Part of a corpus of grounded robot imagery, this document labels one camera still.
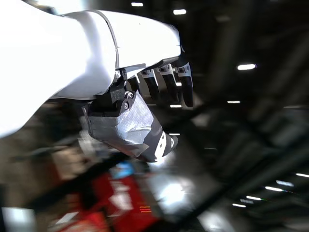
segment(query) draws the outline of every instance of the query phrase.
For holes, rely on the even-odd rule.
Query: ceiling light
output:
[[[269,187],[269,186],[266,186],[265,188],[268,189],[268,190],[277,191],[277,192],[283,192],[284,191],[283,189],[273,188],[273,187]]]
[[[241,64],[239,66],[237,66],[238,70],[250,70],[250,69],[254,69],[256,67],[255,64]]]
[[[185,13],[187,13],[187,11],[185,9],[181,9],[181,10],[173,10],[174,15],[184,15]]]
[[[142,2],[131,2],[132,6],[143,6]]]
[[[170,108],[182,108],[182,105],[170,105]]]
[[[298,175],[298,176],[303,176],[303,177],[308,177],[308,178],[309,178],[309,175],[306,175],[306,174],[296,173],[296,175]]]
[[[259,197],[251,197],[251,196],[247,196],[248,199],[252,199],[252,200],[257,200],[257,201],[260,201],[261,198]]]
[[[285,185],[285,186],[294,187],[294,185],[293,185],[291,182],[276,180],[276,183],[277,183],[278,185]]]
[[[245,200],[245,199],[241,199],[240,201],[243,202],[243,203],[253,204],[253,201],[248,201],[248,200]]]
[[[229,104],[235,104],[235,103],[240,103],[240,101],[227,101]]]
[[[246,208],[246,206],[245,206],[245,205],[242,205],[242,204],[233,204],[233,206],[241,207],[241,208]]]

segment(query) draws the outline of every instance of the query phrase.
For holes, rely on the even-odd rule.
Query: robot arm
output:
[[[107,11],[55,16],[10,0],[0,29],[0,137],[47,99],[69,98],[93,100],[84,108],[90,135],[128,155],[154,162],[175,147],[139,93],[126,92],[138,72],[178,59],[173,26]]]

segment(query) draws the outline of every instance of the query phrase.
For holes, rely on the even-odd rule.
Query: red object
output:
[[[114,195],[111,179],[111,175],[107,173],[92,180],[93,191],[98,198],[98,202],[89,210],[82,209],[81,203],[77,209],[74,209],[80,212],[82,220],[87,220],[98,228],[104,228],[105,230],[107,223],[103,213],[99,211],[104,207],[108,215],[114,215],[120,212],[117,206],[113,205],[110,201],[110,197]],[[133,209],[125,211],[124,213],[122,211],[121,215],[111,217],[112,226],[116,232],[141,232],[159,220],[151,213],[150,207],[144,201],[139,186],[132,176],[117,179],[117,181],[121,181],[123,185],[129,187],[127,193],[131,198]]]

